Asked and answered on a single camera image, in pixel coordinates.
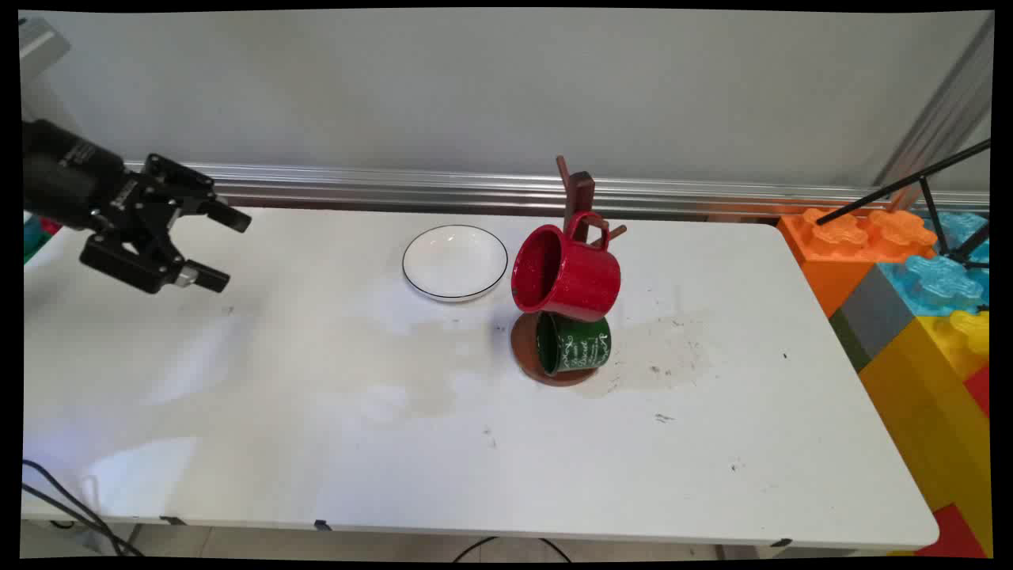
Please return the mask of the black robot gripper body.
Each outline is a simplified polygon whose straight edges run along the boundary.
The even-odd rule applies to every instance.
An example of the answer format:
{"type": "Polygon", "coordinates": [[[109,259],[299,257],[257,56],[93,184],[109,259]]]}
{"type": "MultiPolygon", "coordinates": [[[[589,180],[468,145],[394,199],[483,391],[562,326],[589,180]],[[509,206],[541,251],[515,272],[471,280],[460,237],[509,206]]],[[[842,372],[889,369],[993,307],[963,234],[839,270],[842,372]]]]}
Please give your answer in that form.
{"type": "Polygon", "coordinates": [[[171,248],[170,195],[147,169],[48,120],[22,123],[23,207],[99,248],[171,248]]]}

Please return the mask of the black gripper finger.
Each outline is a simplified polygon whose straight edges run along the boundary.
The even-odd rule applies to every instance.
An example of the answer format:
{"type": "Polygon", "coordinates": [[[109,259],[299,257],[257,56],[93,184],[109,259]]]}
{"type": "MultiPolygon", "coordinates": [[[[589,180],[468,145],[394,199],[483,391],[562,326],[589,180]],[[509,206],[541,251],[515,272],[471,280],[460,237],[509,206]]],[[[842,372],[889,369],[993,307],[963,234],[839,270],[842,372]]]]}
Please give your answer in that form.
{"type": "Polygon", "coordinates": [[[155,241],[143,241],[137,248],[115,234],[94,234],[85,242],[79,260],[116,281],[155,295],[163,287],[202,287],[223,292],[231,275],[206,264],[184,259],[174,246],[163,248],[155,241]]]}
{"type": "Polygon", "coordinates": [[[227,203],[217,193],[212,177],[157,153],[147,156],[142,173],[155,180],[144,191],[146,202],[168,203],[181,216],[203,215],[237,232],[249,228],[251,217],[227,203]]]}

